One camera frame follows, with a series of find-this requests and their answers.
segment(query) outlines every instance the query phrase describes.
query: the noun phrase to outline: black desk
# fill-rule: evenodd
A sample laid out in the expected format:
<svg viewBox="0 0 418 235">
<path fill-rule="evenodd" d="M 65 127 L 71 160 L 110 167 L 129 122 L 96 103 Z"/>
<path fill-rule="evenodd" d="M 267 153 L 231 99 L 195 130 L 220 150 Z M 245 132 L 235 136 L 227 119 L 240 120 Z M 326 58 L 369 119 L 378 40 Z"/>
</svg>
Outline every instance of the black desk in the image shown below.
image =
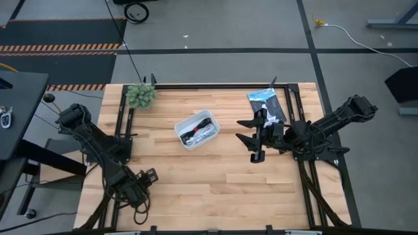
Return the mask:
<svg viewBox="0 0 418 235">
<path fill-rule="evenodd" d="M 39 166 L 28 163 L 28 159 L 81 176 L 86 174 L 86 166 L 22 139 L 45 92 L 48 75 L 0 71 L 0 78 L 13 85 L 12 89 L 0 89 L 0 106 L 13 107 L 12 125 L 0 128 L 1 219 L 20 175 L 39 172 Z"/>
</svg>

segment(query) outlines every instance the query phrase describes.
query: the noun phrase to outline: wooden table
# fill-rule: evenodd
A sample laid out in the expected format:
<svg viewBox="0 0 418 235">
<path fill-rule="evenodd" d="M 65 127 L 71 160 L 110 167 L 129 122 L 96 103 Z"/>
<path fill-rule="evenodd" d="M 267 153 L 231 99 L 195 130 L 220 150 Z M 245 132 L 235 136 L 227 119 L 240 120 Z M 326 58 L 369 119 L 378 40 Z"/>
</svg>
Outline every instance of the wooden table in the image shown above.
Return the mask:
<svg viewBox="0 0 418 235">
<path fill-rule="evenodd" d="M 298 85 L 306 119 L 323 117 L 315 84 Z M 122 87 L 106 86 L 98 122 L 106 134 L 114 134 Z M 266 225 L 273 225 L 273 229 L 308 228 L 292 154 L 279 155 L 277 150 L 266 149 L 266 161 L 252 164 L 250 152 L 235 137 L 235 133 L 251 136 L 254 132 L 236 121 L 253 118 L 246 94 L 255 90 L 159 89 L 152 109 L 135 110 L 131 133 L 138 136 L 133 137 L 129 167 L 133 172 L 155 168 L 159 181 L 150 187 L 152 205 L 147 222 L 136 225 L 134 211 L 127 207 L 119 212 L 117 230 L 149 230 L 152 225 L 158 230 L 264 230 Z M 276 94 L 289 120 L 284 91 L 277 89 Z M 203 109 L 213 113 L 221 130 L 215 139 L 188 151 L 176 136 L 174 125 Z M 350 223 L 338 171 L 321 161 L 316 166 L 324 198 L 343 221 Z M 101 169 L 96 168 L 84 182 L 74 227 L 86 221 L 102 196 Z M 316 202 L 311 198 L 319 225 Z M 106 225 L 110 225 L 111 212 L 112 205 Z"/>
</svg>

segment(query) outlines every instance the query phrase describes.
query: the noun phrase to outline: concrete floor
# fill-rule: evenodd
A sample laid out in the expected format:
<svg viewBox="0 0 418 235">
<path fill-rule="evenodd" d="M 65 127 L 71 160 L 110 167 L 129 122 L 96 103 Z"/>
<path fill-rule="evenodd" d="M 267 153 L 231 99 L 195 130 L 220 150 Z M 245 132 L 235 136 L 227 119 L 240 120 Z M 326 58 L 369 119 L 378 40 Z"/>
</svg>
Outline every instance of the concrete floor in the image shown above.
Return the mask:
<svg viewBox="0 0 418 235">
<path fill-rule="evenodd" d="M 322 0 L 316 16 L 345 27 L 351 36 L 375 48 L 417 48 L 418 31 L 371 30 L 369 18 L 392 18 L 413 1 Z M 303 0 L 316 48 L 358 48 L 335 28 L 315 28 L 311 21 L 316 1 Z M 130 49 L 175 48 L 307 48 L 298 6 L 294 0 L 158 0 L 146 3 L 149 20 L 128 24 L 125 32 Z M 110 3 L 115 16 L 121 7 Z M 13 9 L 0 8 L 0 16 Z M 26 0 L 18 18 L 102 18 L 109 17 L 102 0 Z M 417 54 L 398 54 L 418 65 Z M 352 124 L 340 131 L 347 167 L 364 228 L 418 231 L 418 118 L 400 117 L 397 103 L 383 81 L 404 68 L 398 60 L 378 54 L 319 54 L 319 63 L 333 108 L 348 96 L 366 96 L 379 111 L 373 121 Z M 133 55 L 142 76 L 153 72 L 158 82 L 317 82 L 310 54 L 170 54 Z M 136 82 L 127 55 L 118 55 L 112 83 Z M 102 95 L 100 91 L 85 94 Z M 54 93 L 65 108 L 73 102 L 86 105 L 96 120 L 99 99 Z M 56 115 L 43 105 L 37 114 L 53 123 Z M 26 139 L 43 145 L 47 138 L 66 138 L 33 118 Z M 24 223 L 16 216 L 24 189 L 16 190 L 0 229 Z M 37 189 L 30 207 L 39 218 L 60 212 L 75 212 L 80 192 Z M 8 234 L 44 234 L 68 231 L 74 216 L 57 217 Z"/>
</svg>

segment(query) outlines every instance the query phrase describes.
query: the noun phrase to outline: green plush toy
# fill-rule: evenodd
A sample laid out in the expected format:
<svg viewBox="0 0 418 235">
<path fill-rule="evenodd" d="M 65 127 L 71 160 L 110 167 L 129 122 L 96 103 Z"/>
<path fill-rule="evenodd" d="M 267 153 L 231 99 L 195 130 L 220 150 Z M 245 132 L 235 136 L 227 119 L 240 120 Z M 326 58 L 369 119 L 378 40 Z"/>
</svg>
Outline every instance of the green plush toy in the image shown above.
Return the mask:
<svg viewBox="0 0 418 235">
<path fill-rule="evenodd" d="M 151 108 L 152 100 L 157 98 L 157 92 L 151 85 L 135 84 L 128 87 L 126 97 L 131 108 L 147 110 Z"/>
</svg>

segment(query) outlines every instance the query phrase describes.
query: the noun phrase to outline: orange and black striped tape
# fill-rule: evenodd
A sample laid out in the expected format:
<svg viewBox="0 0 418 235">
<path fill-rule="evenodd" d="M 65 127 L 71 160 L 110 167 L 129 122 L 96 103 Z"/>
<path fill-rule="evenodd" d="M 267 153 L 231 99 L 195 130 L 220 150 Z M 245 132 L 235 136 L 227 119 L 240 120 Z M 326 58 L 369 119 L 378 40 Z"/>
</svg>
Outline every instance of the orange and black striped tape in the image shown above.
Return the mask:
<svg viewBox="0 0 418 235">
<path fill-rule="evenodd" d="M 63 55 L 117 55 L 116 52 L 54 52 L 54 53 L 7 53 L 1 56 L 63 56 Z"/>
<path fill-rule="evenodd" d="M 67 85 L 49 85 L 47 91 L 102 91 L 106 84 L 67 84 Z"/>
<path fill-rule="evenodd" d="M 111 20 L 112 18 L 78 18 L 78 19 L 14 19 L 10 22 L 35 22 L 35 21 L 76 21 L 76 20 Z M 126 20 L 125 17 L 115 18 L 115 20 Z"/>
<path fill-rule="evenodd" d="M 119 43 L 97 43 L 97 44 L 62 44 L 62 45 L 21 45 L 21 46 L 0 46 L 0 52 L 40 52 L 60 50 L 110 50 L 118 49 Z"/>
</svg>

